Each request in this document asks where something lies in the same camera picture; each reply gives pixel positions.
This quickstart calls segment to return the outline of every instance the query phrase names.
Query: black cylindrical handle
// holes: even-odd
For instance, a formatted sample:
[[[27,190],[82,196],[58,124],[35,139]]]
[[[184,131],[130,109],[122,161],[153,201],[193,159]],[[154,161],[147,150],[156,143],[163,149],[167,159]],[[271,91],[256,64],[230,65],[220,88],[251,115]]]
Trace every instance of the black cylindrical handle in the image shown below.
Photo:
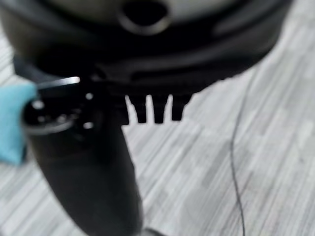
[[[22,127],[40,168],[74,222],[91,236],[134,236],[142,206],[134,166],[116,114],[91,111],[89,131],[74,120],[36,124],[32,105]]]

